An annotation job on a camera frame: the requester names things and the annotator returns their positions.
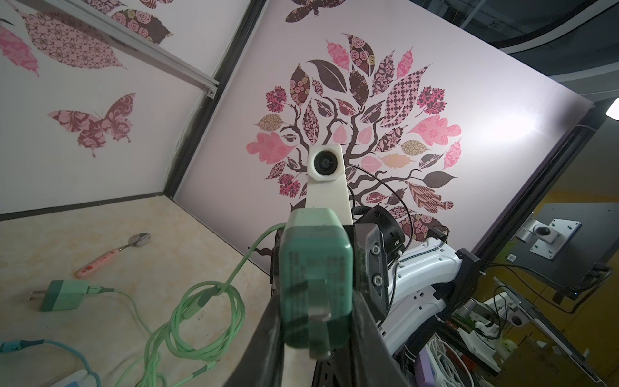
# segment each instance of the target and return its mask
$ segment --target spoon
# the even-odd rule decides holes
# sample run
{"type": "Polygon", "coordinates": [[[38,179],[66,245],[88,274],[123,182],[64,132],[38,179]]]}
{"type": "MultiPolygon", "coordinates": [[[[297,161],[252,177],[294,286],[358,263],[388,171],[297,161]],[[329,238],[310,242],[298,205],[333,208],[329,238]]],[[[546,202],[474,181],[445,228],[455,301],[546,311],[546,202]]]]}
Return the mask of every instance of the spoon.
{"type": "Polygon", "coordinates": [[[116,256],[118,253],[120,253],[122,250],[126,249],[127,247],[133,246],[133,247],[140,247],[140,246],[144,246],[146,243],[148,243],[150,241],[150,234],[147,232],[142,232],[139,234],[135,234],[134,236],[132,236],[131,238],[129,238],[129,242],[127,243],[127,245],[124,246],[120,246],[119,248],[116,248],[114,250],[110,250],[107,253],[101,255],[99,258],[95,259],[94,261],[92,261],[91,263],[89,263],[88,265],[82,267],[81,269],[79,269],[78,271],[76,271],[75,276],[76,278],[86,278],[89,275],[91,275],[92,273],[94,273],[95,271],[99,270],[102,266],[108,264],[112,257],[116,256]]]}

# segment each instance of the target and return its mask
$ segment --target table surface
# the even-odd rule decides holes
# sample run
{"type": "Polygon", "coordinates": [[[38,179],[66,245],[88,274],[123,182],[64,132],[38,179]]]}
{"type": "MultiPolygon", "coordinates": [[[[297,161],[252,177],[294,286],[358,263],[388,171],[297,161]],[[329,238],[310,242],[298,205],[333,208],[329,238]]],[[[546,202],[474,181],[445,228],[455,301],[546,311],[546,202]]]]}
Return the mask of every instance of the table surface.
{"type": "MultiPolygon", "coordinates": [[[[130,301],[116,293],[88,295],[78,309],[40,312],[42,298],[28,297],[33,290],[45,290],[51,280],[73,278],[85,263],[139,232],[152,234],[148,244],[123,250],[88,280],[132,295],[152,330],[170,319],[190,286],[205,280],[224,282],[241,259],[239,252],[163,196],[0,222],[0,340],[65,343],[85,355],[103,386],[113,386],[144,353],[148,338],[130,301]]],[[[245,324],[217,366],[184,386],[223,385],[262,316],[271,294],[268,275],[247,262],[232,284],[245,303],[245,324]]],[[[214,297],[183,323],[181,336],[200,348],[229,324],[227,295],[214,297]]],[[[165,344],[160,352],[159,370],[170,384],[204,365],[174,357],[165,344]]],[[[74,355],[46,345],[1,357],[0,375],[8,386],[50,386],[83,368],[74,355]]],[[[309,386],[313,371],[314,362],[305,351],[286,349],[282,386],[309,386]]],[[[123,386],[133,386],[142,372],[139,365],[123,386]]]]}

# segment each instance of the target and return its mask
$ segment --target black camera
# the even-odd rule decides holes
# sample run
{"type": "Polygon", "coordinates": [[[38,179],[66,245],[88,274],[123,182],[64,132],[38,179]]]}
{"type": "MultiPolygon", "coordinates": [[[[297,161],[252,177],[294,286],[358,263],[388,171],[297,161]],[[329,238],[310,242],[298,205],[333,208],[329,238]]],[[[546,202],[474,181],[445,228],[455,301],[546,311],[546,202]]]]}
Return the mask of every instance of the black camera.
{"type": "Polygon", "coordinates": [[[329,150],[323,150],[314,158],[314,168],[323,175],[329,176],[337,169],[337,156],[329,150]]]}

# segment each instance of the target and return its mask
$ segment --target pink spoon handle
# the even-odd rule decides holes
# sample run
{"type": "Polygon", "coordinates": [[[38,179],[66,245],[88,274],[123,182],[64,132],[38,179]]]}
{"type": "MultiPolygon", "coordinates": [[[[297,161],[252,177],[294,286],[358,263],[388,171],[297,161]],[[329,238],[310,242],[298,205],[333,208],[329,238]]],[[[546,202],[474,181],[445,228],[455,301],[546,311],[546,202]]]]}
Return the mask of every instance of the pink spoon handle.
{"type": "Polygon", "coordinates": [[[107,265],[112,260],[112,258],[116,256],[118,253],[120,253],[120,249],[111,250],[101,255],[99,258],[95,259],[88,265],[76,271],[76,278],[83,279],[83,278],[90,276],[92,273],[99,270],[101,267],[107,265]]]}

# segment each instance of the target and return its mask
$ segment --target screw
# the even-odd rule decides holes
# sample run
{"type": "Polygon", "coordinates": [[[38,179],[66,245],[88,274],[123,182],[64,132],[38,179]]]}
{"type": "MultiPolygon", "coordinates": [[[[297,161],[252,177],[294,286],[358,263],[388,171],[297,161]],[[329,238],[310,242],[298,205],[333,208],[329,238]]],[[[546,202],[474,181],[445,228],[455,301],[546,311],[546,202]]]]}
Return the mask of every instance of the screw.
{"type": "Polygon", "coordinates": [[[380,274],[374,275],[374,277],[372,277],[372,283],[374,286],[381,286],[383,284],[383,277],[381,277],[380,274]]]}

